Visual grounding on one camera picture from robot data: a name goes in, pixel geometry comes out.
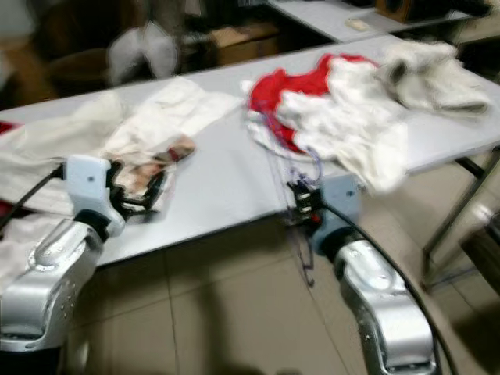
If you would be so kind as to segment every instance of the floor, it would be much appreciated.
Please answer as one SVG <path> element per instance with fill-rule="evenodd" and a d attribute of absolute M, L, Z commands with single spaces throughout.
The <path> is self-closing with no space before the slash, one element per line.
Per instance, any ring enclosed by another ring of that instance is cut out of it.
<path fill-rule="evenodd" d="M 417 280 L 420 248 L 470 181 L 454 165 L 411 177 L 390 196 L 363 197 L 361 224 Z M 500 171 L 478 202 L 500 206 Z M 475 223 L 469 210 L 437 257 Z M 90 343 L 86 373 L 95 374 L 366 375 L 330 266 L 316 258 L 307 288 L 289 234 L 270 218 L 98 271 L 69 352 Z M 500 374 L 500 298 L 480 276 L 426 301 L 460 373 Z M 74 356 L 67 362 L 77 372 Z"/>

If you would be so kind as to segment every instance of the table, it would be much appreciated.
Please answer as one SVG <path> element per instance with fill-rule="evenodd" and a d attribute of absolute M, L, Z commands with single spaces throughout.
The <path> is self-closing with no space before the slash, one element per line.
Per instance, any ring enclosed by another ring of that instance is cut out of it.
<path fill-rule="evenodd" d="M 400 40 L 386 35 L 344 45 L 328 45 L 302 52 L 261 59 L 190 74 L 202 88 L 243 96 L 242 80 L 255 80 L 279 66 L 289 73 L 311 69 L 324 53 L 364 54 L 379 60 L 383 50 Z M 500 103 L 500 87 L 481 79 L 489 96 Z M 138 104 L 160 90 L 166 82 L 157 80 L 116 89 L 118 95 Z M 0 112 L 0 119 L 18 123 L 71 113 L 98 93 L 29 105 Z M 412 112 L 409 126 L 408 168 L 410 173 L 431 169 L 457 158 L 484 152 L 500 144 L 497 120 L 500 109 L 493 108 L 480 122 L 450 120 L 422 112 Z M 177 186 L 170 207 L 148 223 L 127 224 L 118 238 L 105 244 L 99 264 L 105 265 L 140 254 L 200 238 L 229 227 L 257 220 L 285 210 L 286 205 L 274 183 L 270 154 L 247 134 L 243 110 L 225 116 L 195 136 L 198 150 L 179 167 Z M 345 173 L 328 164 L 325 173 Z"/>
<path fill-rule="evenodd" d="M 333 41 L 341 43 L 470 18 L 465 13 L 454 11 L 450 12 L 445 18 L 416 23 L 399 23 L 398 21 L 382 16 L 375 8 L 359 8 L 342 0 L 313 2 L 304 2 L 303 0 L 268 0 L 268 5 Z M 365 31 L 355 30 L 345 25 L 345 21 L 349 19 L 361 20 L 369 27 Z"/>

